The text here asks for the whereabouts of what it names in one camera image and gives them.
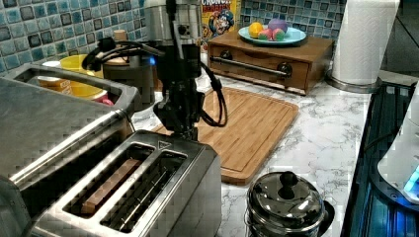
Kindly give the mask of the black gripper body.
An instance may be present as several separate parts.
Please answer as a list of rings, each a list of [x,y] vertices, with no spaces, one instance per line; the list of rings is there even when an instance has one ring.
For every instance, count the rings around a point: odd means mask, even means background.
[[[201,75],[200,48],[196,45],[159,46],[163,55],[156,58],[157,75],[163,99],[153,107],[154,113],[172,135],[198,140],[196,123],[200,120],[204,94],[197,90]]]

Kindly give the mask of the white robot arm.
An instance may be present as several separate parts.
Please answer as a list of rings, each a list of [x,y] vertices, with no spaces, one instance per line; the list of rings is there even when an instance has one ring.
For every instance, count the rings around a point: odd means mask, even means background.
[[[204,94],[201,76],[201,6],[199,0],[144,0],[147,37],[156,56],[163,101],[153,110],[174,136],[196,140]]]

